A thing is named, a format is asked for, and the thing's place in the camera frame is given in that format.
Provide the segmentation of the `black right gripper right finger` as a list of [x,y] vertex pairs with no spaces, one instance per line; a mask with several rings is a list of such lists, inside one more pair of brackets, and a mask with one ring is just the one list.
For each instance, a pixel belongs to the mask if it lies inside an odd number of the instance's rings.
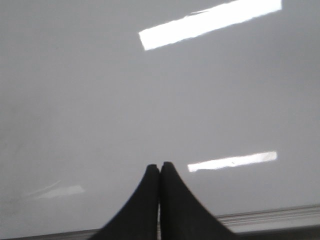
[[239,239],[195,198],[171,162],[161,168],[159,195],[163,240]]

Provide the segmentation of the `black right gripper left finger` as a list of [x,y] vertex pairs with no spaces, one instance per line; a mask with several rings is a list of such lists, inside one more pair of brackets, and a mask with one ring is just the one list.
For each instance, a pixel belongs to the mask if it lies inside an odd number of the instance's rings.
[[120,211],[91,240],[156,240],[158,238],[160,171],[146,167],[134,193]]

